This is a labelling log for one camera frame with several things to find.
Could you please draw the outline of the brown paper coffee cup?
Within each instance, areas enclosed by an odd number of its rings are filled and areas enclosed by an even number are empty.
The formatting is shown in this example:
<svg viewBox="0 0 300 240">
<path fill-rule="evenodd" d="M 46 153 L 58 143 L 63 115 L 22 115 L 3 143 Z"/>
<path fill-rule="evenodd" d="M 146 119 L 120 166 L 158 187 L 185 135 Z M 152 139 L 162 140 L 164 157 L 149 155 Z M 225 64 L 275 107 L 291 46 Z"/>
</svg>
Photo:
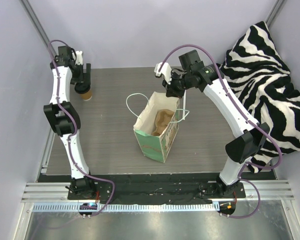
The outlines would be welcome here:
<svg viewBox="0 0 300 240">
<path fill-rule="evenodd" d="M 92 98 L 92 90 L 90 84 L 77 83 L 74 90 L 84 101 L 89 101 Z"/>
</svg>

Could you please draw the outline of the brown cardboard cup carrier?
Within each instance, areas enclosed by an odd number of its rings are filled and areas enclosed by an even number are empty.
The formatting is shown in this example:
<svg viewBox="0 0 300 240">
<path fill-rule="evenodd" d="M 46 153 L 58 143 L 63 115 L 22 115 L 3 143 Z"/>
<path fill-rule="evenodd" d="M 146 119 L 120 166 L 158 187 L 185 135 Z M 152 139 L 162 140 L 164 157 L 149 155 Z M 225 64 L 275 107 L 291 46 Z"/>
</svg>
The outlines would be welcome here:
<svg viewBox="0 0 300 240">
<path fill-rule="evenodd" d="M 167 128 L 174 114 L 175 112 L 169 109 L 159 110 L 154 120 L 154 130 L 151 135 L 155 137 L 160 136 Z"/>
</svg>

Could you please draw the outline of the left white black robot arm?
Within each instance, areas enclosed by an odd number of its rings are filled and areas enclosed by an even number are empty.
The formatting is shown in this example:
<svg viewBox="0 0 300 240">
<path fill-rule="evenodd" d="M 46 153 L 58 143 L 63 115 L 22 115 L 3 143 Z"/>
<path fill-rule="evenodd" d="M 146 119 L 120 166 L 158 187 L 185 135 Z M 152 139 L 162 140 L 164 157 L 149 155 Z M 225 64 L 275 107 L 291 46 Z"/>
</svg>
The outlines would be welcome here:
<svg viewBox="0 0 300 240">
<path fill-rule="evenodd" d="M 73 85 L 75 92 L 85 101 L 92 98 L 91 64 L 83 62 L 82 51 L 63 44 L 53 56 L 50 68 L 53 74 L 52 96 L 43 112 L 67 154 L 71 171 L 69 193 L 90 200 L 96 195 L 97 188 L 89 177 L 91 172 L 80 143 L 81 120 L 71 104 L 70 88 Z"/>
</svg>

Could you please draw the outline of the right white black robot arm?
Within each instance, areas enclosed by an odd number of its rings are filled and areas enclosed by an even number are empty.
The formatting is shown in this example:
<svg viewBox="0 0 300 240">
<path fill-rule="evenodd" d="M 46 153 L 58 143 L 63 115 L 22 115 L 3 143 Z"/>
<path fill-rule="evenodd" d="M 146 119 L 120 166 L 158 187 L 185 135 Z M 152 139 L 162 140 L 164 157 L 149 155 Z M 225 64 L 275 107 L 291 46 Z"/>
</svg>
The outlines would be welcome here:
<svg viewBox="0 0 300 240">
<path fill-rule="evenodd" d="M 173 69 L 166 62 L 155 66 L 155 76 L 163 78 L 166 96 L 182 98 L 186 90 L 199 89 L 215 104 L 232 130 L 234 140 L 225 146 L 227 160 L 212 190 L 212 194 L 226 198 L 238 186 L 244 164 L 263 147 L 270 127 L 259 123 L 244 108 L 217 67 L 204 65 L 196 50 L 179 56 L 179 61 L 181 69 Z"/>
</svg>

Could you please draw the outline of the green paper gift bag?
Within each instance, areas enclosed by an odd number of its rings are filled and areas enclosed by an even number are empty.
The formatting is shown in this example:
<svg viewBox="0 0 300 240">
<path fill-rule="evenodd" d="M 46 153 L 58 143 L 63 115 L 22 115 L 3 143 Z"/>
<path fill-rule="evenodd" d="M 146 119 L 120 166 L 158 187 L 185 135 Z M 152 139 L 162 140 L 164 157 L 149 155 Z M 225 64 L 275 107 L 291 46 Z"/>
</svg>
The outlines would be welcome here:
<svg viewBox="0 0 300 240">
<path fill-rule="evenodd" d="M 130 94 L 125 104 L 136 117 L 133 131 L 143 155 L 151 160 L 165 163 L 179 130 L 179 123 L 186 119 L 189 110 L 180 107 L 178 97 L 167 97 L 165 93 L 153 92 L 140 114 L 130 108 L 128 100 L 137 93 Z"/>
</svg>

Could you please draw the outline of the black plastic cup lid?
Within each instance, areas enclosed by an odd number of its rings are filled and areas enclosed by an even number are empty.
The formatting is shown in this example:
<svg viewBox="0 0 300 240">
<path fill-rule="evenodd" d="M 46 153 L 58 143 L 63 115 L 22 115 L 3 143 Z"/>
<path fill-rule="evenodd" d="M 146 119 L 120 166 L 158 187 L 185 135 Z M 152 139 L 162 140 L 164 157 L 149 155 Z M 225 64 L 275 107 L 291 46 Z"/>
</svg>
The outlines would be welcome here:
<svg viewBox="0 0 300 240">
<path fill-rule="evenodd" d="M 87 85 L 87 84 L 76 84 L 74 86 L 74 90 L 76 93 L 83 95 L 88 93 L 91 90 L 91 85 Z"/>
</svg>

